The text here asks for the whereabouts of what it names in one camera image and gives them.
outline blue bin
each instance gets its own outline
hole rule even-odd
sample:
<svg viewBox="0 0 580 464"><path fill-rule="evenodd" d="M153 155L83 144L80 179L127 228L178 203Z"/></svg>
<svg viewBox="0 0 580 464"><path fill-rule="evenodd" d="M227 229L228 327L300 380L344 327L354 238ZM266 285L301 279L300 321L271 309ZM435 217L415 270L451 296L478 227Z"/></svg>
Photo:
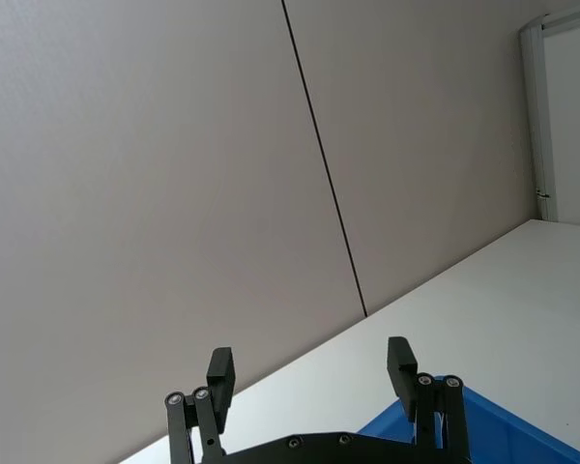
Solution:
<svg viewBox="0 0 580 464"><path fill-rule="evenodd" d="M580 463L580 451L466 387L464 407L473 464ZM396 401L359 433L411 443L413 430Z"/></svg>

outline white table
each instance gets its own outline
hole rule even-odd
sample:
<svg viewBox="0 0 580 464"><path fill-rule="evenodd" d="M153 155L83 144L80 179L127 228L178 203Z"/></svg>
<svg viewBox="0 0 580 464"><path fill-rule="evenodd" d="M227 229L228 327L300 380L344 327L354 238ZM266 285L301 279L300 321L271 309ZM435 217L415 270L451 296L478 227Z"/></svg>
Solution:
<svg viewBox="0 0 580 464"><path fill-rule="evenodd" d="M363 427L395 400L390 335L580 450L580 226L535 220L237 394L224 447ZM168 462L166 437L125 461Z"/></svg>

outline gray wall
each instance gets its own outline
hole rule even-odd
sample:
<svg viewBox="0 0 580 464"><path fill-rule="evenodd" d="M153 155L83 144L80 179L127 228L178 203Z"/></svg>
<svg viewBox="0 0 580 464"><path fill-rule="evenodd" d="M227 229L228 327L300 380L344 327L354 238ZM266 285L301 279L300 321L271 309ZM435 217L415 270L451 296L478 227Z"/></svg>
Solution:
<svg viewBox="0 0 580 464"><path fill-rule="evenodd" d="M288 7L370 310L533 213L544 5ZM0 2L0 462L118 459L215 346L240 388L362 317L280 4Z"/></svg>

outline screw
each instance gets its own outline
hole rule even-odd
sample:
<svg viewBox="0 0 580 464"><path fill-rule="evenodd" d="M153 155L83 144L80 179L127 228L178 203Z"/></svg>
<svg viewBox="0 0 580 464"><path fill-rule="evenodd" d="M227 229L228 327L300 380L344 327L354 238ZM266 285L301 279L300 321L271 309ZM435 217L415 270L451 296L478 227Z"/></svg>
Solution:
<svg viewBox="0 0 580 464"><path fill-rule="evenodd" d="M183 399L183 396L179 393L176 393L167 398L167 402L170 404L178 404L181 402L181 399Z"/></svg>
<svg viewBox="0 0 580 464"><path fill-rule="evenodd" d="M291 450L298 448L300 445L301 440L297 437L291 437L290 440L288 440L288 448Z"/></svg>

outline black line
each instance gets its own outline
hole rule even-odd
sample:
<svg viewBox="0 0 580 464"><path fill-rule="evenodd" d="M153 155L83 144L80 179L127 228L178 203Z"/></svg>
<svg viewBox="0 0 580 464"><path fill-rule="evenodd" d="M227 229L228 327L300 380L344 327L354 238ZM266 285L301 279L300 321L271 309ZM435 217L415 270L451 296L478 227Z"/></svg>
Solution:
<svg viewBox="0 0 580 464"><path fill-rule="evenodd" d="M286 18L286 24L288 25L288 32L290 33L290 41L292 42L292 48L294 49L294 56L297 59L297 65L299 66L299 74L301 75L301 81L303 82L303 89L305 91L305 97L307 98L307 106L309 107L309 114L311 115L311 122L313 123L313 128L316 132L316 138L318 139L318 147L320 147L320 155L322 156L322 162L325 165L325 171L327 172L327 179L329 180L329 186L331 187L331 194L333 195L333 203L335 204L335 210L337 211L337 218L339 219L339 226L341 228L341 233L344 237L344 243L346 244L346 251L348 251L348 258L350 259L350 266L352 267L352 274L355 277L355 283L357 284L357 291L359 292L359 299L361 300L361 307L363 310L363 315L367 317L367 309L365 308L365 300L363 299L363 290L359 284L359 276L357 275L357 267L355 266L355 259L352 256L352 251L350 250L350 244L348 243L348 234L346 234L346 227L344 226L344 220L341 216L341 210L339 209L339 202L337 201L337 194L335 193L335 187L333 185L333 179L331 178L331 170L329 169L329 162L327 161L327 156L325 155L325 149L322 145L322 138L320 137L320 130L318 129L318 123L316 122L316 114L313 110L313 104L311 104L311 97L309 96L309 90L307 89L307 82L305 80L305 73L303 72L303 65L301 64L301 58L299 57L299 50L297 49L297 42L294 39L294 32L292 31L292 25L290 24L290 16L288 15L288 9L286 8L285 0L281 0L281 7L283 8L283 15Z"/></svg>

